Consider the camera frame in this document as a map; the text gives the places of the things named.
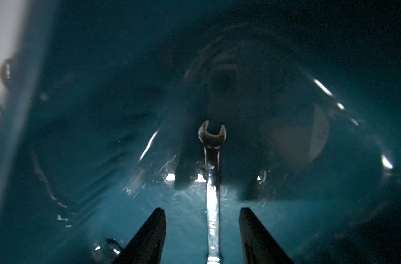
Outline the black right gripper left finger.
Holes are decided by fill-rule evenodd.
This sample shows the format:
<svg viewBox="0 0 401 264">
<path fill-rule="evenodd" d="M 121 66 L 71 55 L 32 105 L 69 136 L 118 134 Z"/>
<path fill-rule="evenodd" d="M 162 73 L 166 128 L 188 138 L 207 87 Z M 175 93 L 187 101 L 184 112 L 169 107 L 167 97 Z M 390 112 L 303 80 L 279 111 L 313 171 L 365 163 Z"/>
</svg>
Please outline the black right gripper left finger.
<svg viewBox="0 0 401 264">
<path fill-rule="evenodd" d="M 113 264 L 159 264 L 166 237 L 165 211 L 157 208 Z"/>
</svg>

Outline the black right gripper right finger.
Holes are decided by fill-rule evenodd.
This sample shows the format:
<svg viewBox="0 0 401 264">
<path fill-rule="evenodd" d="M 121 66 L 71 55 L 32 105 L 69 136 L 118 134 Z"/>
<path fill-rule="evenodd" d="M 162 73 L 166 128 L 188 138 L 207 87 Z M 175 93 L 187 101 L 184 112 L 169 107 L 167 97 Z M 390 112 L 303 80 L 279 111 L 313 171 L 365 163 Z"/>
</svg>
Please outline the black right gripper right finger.
<svg viewBox="0 0 401 264">
<path fill-rule="evenodd" d="M 294 264 L 251 209 L 241 209 L 239 225 L 245 263 Z"/>
</svg>

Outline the large steel wrench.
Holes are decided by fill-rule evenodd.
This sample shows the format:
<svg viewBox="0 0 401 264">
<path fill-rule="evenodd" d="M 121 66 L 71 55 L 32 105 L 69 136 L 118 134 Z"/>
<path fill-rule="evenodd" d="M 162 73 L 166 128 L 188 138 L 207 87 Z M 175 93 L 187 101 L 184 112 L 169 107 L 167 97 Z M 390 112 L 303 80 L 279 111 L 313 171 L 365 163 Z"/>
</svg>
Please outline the large steel wrench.
<svg viewBox="0 0 401 264">
<path fill-rule="evenodd" d="M 222 262 L 220 254 L 220 149 L 226 140 L 226 128 L 220 126 L 218 134 L 208 131 L 209 121 L 198 130 L 204 148 L 206 184 L 206 208 L 208 229 L 208 264 Z"/>
</svg>

